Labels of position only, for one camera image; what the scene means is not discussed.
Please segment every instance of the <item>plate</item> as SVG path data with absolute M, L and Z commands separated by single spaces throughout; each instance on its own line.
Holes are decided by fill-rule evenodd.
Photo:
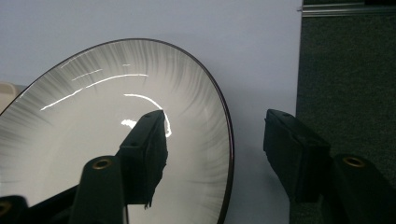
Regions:
M 222 222 L 233 133 L 213 77 L 188 52 L 152 39 L 86 49 L 51 68 L 0 116 L 0 195 L 30 205 L 75 186 L 84 164 L 114 155 L 144 114 L 165 113 L 168 160 L 152 207 L 133 223 Z

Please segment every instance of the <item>ceramic plate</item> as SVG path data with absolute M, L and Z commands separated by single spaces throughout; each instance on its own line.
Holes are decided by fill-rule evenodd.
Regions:
M 163 109 L 169 156 L 152 207 L 132 223 L 216 223 L 227 210 L 233 136 L 219 87 L 189 53 L 125 39 L 82 51 L 36 80 L 0 116 L 0 195 L 30 205 L 75 186 L 115 155 L 139 118 Z

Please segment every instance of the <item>table surface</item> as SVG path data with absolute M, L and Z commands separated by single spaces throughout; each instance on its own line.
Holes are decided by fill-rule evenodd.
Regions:
M 288 223 L 289 202 L 262 151 L 268 108 L 295 113 L 302 1 L 2 1 L 0 80 L 27 86 L 107 41 L 145 37 L 195 56 L 218 82 L 235 140 L 225 223 Z

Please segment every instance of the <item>glossy plate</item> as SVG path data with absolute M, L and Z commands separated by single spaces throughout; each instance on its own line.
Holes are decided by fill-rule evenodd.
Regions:
M 132 223 L 222 222 L 233 135 L 219 87 L 186 51 L 125 39 L 82 51 L 36 80 L 0 116 L 0 195 L 30 205 L 75 186 L 84 164 L 114 155 L 138 119 L 163 109 L 169 157 L 153 205 Z

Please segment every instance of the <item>beige object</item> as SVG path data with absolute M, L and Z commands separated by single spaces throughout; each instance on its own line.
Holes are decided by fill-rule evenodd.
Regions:
M 18 89 L 11 83 L 0 82 L 0 113 L 18 96 Z

